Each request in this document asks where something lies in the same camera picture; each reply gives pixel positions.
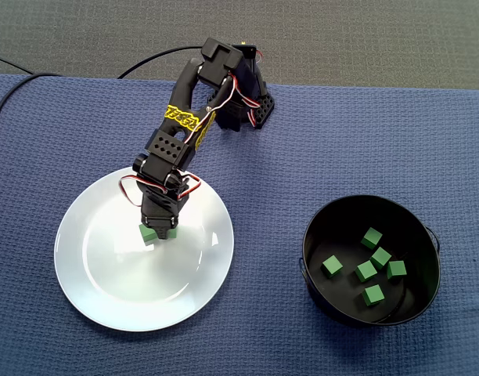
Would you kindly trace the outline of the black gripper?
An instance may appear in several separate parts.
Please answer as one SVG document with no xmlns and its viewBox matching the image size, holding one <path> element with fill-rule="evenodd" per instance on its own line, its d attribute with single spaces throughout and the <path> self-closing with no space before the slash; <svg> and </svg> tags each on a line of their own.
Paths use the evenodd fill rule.
<svg viewBox="0 0 479 376">
<path fill-rule="evenodd" d="M 142 192 L 141 221 L 153 230 L 159 240 L 167 239 L 167 231 L 175 229 L 178 225 L 179 212 L 189 199 L 178 195 L 189 188 L 184 184 L 177 189 L 162 193 L 156 187 L 139 183 Z"/>
</svg>

